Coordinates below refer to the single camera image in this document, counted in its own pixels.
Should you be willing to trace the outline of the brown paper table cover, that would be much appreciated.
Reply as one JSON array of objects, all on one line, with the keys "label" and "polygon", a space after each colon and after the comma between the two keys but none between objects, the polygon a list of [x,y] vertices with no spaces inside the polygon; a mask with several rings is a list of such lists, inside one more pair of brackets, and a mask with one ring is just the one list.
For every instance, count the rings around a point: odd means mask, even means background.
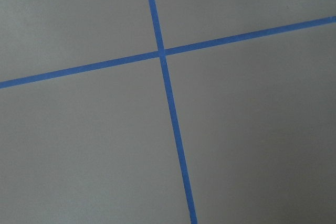
[{"label": "brown paper table cover", "polygon": [[335,223],[335,0],[1,0],[1,223]]}]

